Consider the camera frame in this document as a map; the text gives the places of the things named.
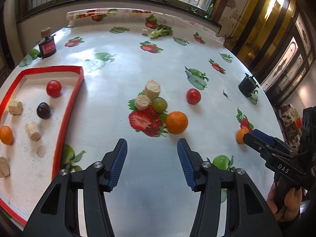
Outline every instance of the green bottle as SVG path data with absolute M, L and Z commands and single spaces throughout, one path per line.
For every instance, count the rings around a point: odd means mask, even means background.
M 214 6 L 214 4 L 211 4 L 210 6 L 209 6 L 209 8 L 208 8 L 208 10 L 207 10 L 207 14 L 206 14 L 206 18 L 210 18 L 210 16 L 211 16 L 211 13 L 212 13 L 212 11 L 213 11 L 213 6 Z

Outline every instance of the green grape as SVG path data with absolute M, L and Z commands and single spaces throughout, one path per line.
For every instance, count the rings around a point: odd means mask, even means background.
M 157 97 L 151 100 L 151 106 L 157 113 L 162 113 L 167 109 L 168 104 L 164 98 Z

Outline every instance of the orange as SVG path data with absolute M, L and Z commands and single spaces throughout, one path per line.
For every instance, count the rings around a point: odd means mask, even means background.
M 245 128 L 242 128 L 242 129 L 239 129 L 237 134 L 236 134 L 236 141 L 239 143 L 239 144 L 244 144 L 244 140 L 242 139 L 244 137 L 244 135 L 246 133 L 249 133 L 249 130 L 248 129 L 245 129 Z
M 5 145 L 9 145 L 13 141 L 13 133 L 9 126 L 0 128 L 0 139 Z
M 180 111 L 173 111 L 166 117 L 166 127 L 171 133 L 182 133 L 188 127 L 188 118 Z

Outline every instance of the red label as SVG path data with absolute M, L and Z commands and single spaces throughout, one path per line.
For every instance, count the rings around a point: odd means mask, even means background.
M 49 54 L 56 49 L 55 41 L 51 40 L 50 42 L 42 45 L 43 54 Z

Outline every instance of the floral cloth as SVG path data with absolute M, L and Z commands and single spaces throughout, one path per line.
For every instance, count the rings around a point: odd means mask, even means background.
M 293 150 L 297 151 L 300 145 L 300 137 L 302 135 L 302 131 L 297 127 L 289 127 L 296 124 L 296 120 L 300 117 L 296 108 L 289 104 L 282 104 L 278 110 L 279 117 L 282 119 L 285 128 L 287 128 L 288 135 L 292 138 L 288 140 L 288 144 Z

